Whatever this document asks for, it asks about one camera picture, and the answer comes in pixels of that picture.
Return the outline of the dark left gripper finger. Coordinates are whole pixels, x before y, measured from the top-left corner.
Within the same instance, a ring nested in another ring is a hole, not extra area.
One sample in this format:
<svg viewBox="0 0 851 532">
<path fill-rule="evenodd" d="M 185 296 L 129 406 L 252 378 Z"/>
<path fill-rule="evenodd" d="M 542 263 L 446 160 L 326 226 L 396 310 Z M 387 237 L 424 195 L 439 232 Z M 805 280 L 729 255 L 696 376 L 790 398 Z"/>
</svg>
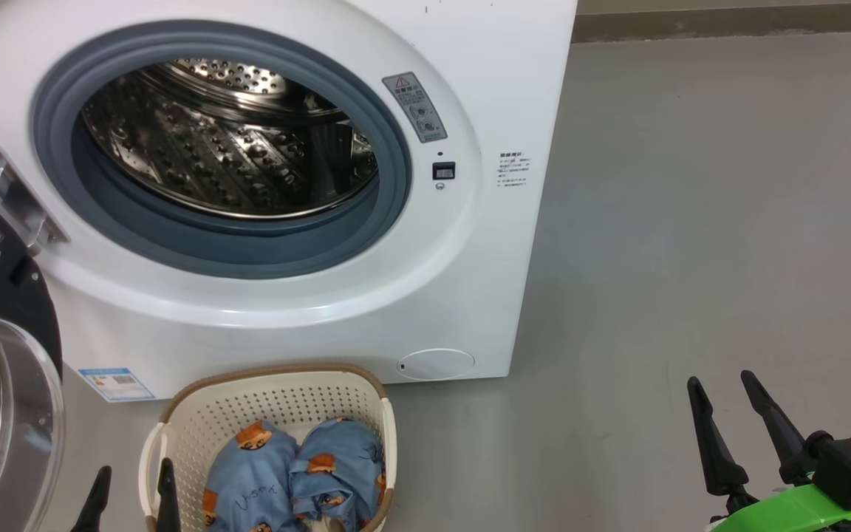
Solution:
<svg viewBox="0 0 851 532">
<path fill-rule="evenodd" d="M 160 495 L 160 506 L 156 532 L 182 532 L 174 465 L 169 458 L 162 458 L 157 493 Z"/>
<path fill-rule="evenodd" d="M 105 465 L 99 468 L 71 532 L 100 532 L 101 517 L 108 505 L 111 484 L 112 467 Z"/>
</svg>

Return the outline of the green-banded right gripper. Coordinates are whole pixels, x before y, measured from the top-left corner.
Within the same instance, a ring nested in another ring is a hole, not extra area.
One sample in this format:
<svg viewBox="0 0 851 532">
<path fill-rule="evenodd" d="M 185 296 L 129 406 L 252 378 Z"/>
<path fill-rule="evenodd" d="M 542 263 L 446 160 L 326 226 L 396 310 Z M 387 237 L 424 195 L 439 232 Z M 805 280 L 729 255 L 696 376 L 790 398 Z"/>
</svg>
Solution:
<svg viewBox="0 0 851 532">
<path fill-rule="evenodd" d="M 761 499 L 706 525 L 706 532 L 819 532 L 841 522 L 851 522 L 851 509 L 842 508 L 810 484 L 814 459 L 806 439 L 770 396 L 759 378 L 743 370 L 742 383 L 752 408 L 762 418 L 780 462 L 778 474 L 793 485 L 787 491 Z M 699 449 L 706 491 L 716 497 L 745 492 L 746 470 L 737 465 L 714 422 L 714 409 L 699 378 L 686 383 L 691 417 Z"/>
</svg>

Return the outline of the cream perforated laundry basket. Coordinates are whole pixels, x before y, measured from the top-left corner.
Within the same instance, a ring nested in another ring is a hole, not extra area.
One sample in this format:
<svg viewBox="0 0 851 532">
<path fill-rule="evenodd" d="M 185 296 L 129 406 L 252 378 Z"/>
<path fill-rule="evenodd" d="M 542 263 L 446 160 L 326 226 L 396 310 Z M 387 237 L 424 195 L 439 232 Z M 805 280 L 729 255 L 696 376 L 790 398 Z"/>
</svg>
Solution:
<svg viewBox="0 0 851 532">
<path fill-rule="evenodd" d="M 182 532 L 204 532 L 203 488 L 216 456 L 237 432 L 264 420 L 303 441 L 322 421 L 361 422 L 383 447 L 387 491 L 374 522 L 383 532 L 397 472 L 397 428 L 387 391 L 374 374 L 345 363 L 288 364 L 203 378 L 179 391 L 149 432 L 139 464 L 145 525 L 156 532 L 162 458 L 174 465 Z"/>
</svg>

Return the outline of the metal door hinge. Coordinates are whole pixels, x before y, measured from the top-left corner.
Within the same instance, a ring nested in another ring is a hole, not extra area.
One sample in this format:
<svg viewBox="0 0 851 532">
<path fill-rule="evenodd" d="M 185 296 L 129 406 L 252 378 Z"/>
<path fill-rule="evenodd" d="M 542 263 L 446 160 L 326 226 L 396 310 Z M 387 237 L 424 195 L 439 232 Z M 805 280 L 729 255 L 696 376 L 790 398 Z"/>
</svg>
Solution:
<svg viewBox="0 0 851 532">
<path fill-rule="evenodd" d="M 17 233 L 30 255 L 38 255 L 47 247 L 69 242 L 64 230 L 34 195 L 27 180 L 1 147 L 0 215 Z"/>
</svg>

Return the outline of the grey rubber door gasket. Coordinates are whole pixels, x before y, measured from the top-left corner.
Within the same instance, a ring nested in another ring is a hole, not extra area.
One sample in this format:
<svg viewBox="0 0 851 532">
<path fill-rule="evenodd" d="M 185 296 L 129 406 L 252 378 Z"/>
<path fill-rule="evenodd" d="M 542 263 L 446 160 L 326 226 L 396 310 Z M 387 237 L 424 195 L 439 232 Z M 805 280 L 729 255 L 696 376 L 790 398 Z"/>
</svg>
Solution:
<svg viewBox="0 0 851 532">
<path fill-rule="evenodd" d="M 101 151 L 81 110 L 118 75 L 176 58 L 259 65 L 314 89 L 366 135 L 378 179 L 340 208 L 279 221 L 205 214 L 147 191 Z M 411 196 L 409 142 L 368 82 L 307 45 L 227 21 L 148 21 L 78 45 L 38 89 L 33 137 L 51 185 L 92 229 L 150 262 L 216 279 L 286 279 L 334 268 L 384 238 Z"/>
</svg>

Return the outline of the white front-load washing machine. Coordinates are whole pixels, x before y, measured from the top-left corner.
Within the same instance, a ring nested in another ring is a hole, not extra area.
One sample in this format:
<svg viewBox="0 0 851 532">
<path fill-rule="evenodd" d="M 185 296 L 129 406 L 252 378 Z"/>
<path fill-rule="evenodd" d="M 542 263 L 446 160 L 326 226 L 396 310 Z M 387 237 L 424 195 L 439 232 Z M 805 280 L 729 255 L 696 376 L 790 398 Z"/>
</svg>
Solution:
<svg viewBox="0 0 851 532">
<path fill-rule="evenodd" d="M 460 378 L 511 367 L 576 0 L 0 0 L 0 147 L 69 242 L 34 255 L 60 329 L 61 370 L 128 368 L 156 400 L 226 372 L 345 363 L 412 383 L 397 363 L 471 354 Z M 75 214 L 38 161 L 38 89 L 99 33 L 227 21 L 320 51 L 368 82 L 409 142 L 411 196 L 376 245 L 286 279 L 216 279 L 150 262 Z M 382 78 L 413 72 L 447 138 L 421 143 Z M 531 158 L 497 188 L 499 155 Z M 435 162 L 456 178 L 433 180 Z"/>
</svg>

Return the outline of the blue energy label sticker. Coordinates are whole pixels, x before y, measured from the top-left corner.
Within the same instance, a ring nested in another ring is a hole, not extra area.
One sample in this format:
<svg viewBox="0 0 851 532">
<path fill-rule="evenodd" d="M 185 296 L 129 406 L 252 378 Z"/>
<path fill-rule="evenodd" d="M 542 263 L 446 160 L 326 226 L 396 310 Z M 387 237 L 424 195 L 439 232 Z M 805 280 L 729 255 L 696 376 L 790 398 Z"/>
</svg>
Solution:
<svg viewBox="0 0 851 532">
<path fill-rule="evenodd" d="M 156 398 L 128 368 L 83 368 L 76 372 L 108 402 L 138 402 Z"/>
</svg>

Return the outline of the round white filter cover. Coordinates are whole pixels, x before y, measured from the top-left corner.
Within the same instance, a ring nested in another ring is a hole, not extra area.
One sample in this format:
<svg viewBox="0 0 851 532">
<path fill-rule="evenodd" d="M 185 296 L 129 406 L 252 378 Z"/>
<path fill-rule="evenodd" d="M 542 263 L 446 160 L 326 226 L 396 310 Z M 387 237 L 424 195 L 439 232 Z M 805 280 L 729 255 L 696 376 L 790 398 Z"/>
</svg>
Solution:
<svg viewBox="0 0 851 532">
<path fill-rule="evenodd" d="M 460 378 L 475 367 L 475 358 L 455 348 L 428 348 L 406 355 L 397 371 L 413 381 L 445 381 Z"/>
</svg>

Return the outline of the perforated steel washer drum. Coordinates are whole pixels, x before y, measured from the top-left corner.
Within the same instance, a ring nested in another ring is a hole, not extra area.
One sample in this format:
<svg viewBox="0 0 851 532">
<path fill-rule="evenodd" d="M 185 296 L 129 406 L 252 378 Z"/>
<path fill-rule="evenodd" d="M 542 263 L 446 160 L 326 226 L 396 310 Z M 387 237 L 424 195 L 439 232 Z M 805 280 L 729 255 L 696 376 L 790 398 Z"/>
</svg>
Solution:
<svg viewBox="0 0 851 532">
<path fill-rule="evenodd" d="M 81 120 L 133 182 L 215 216 L 276 221 L 340 208 L 374 184 L 374 148 L 323 95 L 227 58 L 176 58 L 118 75 Z"/>
</svg>

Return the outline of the small printed text sticker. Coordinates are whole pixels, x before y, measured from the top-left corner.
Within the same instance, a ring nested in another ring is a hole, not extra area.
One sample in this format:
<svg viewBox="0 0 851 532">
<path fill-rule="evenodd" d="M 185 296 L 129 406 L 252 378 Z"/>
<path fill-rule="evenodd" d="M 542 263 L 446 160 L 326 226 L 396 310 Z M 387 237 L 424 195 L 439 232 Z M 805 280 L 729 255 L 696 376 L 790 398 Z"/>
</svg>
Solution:
<svg viewBox="0 0 851 532">
<path fill-rule="evenodd" d="M 524 152 L 507 152 L 499 155 L 496 169 L 497 188 L 516 188 L 529 182 L 533 159 Z"/>
</svg>

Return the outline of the grey warning sticker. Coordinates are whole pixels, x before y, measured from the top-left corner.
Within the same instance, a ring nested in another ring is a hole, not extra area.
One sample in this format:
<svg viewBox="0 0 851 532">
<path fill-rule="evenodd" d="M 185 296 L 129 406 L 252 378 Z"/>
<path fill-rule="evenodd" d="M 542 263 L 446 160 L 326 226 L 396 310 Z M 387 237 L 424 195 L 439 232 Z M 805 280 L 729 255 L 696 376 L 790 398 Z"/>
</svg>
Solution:
<svg viewBox="0 0 851 532">
<path fill-rule="evenodd" d="M 396 100 L 409 119 L 421 143 L 432 143 L 447 138 L 447 131 L 439 112 L 422 82 L 413 72 L 388 75 L 382 84 Z"/>
</svg>

